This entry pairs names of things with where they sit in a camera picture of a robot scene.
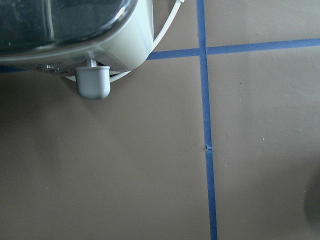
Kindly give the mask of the white chrome toaster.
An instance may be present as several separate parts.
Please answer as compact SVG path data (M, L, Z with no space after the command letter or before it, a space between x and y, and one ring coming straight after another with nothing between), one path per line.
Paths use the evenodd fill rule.
M85 99L106 98L111 77L152 51L150 0L3 0L2 66L73 77Z

